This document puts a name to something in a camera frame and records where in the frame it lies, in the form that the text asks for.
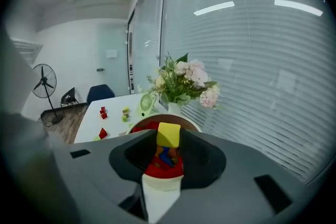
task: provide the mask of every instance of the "flower vase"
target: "flower vase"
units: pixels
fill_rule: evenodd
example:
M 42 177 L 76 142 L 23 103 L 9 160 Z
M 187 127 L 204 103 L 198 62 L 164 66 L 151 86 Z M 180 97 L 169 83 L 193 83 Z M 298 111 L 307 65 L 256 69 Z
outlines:
M 182 115 L 181 108 L 176 103 L 168 103 L 168 113 L 176 114 L 176 115 Z

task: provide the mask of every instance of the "fan stand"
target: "fan stand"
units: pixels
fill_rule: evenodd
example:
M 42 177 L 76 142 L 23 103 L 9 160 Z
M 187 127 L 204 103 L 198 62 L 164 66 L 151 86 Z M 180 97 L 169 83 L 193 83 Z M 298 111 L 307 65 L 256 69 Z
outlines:
M 52 118 L 52 120 L 51 120 L 51 123 L 52 124 L 57 124 L 57 123 L 59 123 L 62 119 L 63 119 L 63 114 L 59 114 L 59 115 L 57 115 L 56 114 L 56 111 L 55 111 L 55 109 L 54 109 L 54 107 L 53 107 L 53 104 L 51 103 L 51 100 L 50 100 L 50 97 L 49 97 L 49 94 L 48 94 L 48 91 L 47 91 L 47 87 L 46 87 L 46 85 L 44 84 L 43 85 L 44 86 L 44 88 L 45 88 L 45 90 L 46 90 L 46 93 L 47 93 L 47 97 L 48 97 L 48 100 L 49 100 L 49 103 L 50 103 L 50 105 L 51 105 L 51 108 L 53 109 L 53 112 L 54 112 L 54 114 L 55 114 L 55 116 Z

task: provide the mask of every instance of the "standing fan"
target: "standing fan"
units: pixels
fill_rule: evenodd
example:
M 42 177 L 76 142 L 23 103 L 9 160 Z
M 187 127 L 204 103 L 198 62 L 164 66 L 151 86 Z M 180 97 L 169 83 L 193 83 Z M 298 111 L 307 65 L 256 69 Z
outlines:
M 55 109 L 49 98 L 56 89 L 57 84 L 56 74 L 53 71 L 53 69 L 49 65 L 46 65 L 45 63 L 37 65 L 36 67 L 33 68 L 33 71 L 34 73 L 36 73 L 38 76 L 41 77 L 40 81 L 34 87 L 33 93 L 39 98 L 48 98 L 51 108 L 53 109 L 53 112 L 55 114 L 55 116 L 51 120 L 51 123 L 52 124 L 59 123 L 63 119 L 63 115 L 56 114 Z

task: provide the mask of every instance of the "yellow cube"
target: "yellow cube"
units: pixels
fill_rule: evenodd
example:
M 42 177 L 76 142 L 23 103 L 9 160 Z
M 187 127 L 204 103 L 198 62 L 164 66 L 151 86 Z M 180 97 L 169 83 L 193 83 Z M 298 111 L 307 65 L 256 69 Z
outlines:
M 160 122 L 156 136 L 158 146 L 177 148 L 180 144 L 180 129 L 178 124 Z

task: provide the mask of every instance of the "glass wall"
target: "glass wall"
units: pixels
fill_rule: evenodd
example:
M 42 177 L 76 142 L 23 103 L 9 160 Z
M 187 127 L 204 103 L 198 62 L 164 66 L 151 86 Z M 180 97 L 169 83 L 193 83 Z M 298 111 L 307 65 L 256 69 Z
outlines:
M 336 142 L 336 36 L 326 1 L 163 3 L 161 58 L 188 52 L 221 88 L 220 109 L 193 102 L 183 113 L 203 132 L 256 148 L 300 180 L 312 179 Z
M 160 66 L 161 13 L 162 0 L 139 0 L 135 7 L 132 61 L 136 93 L 149 88 L 146 77 L 155 77 Z

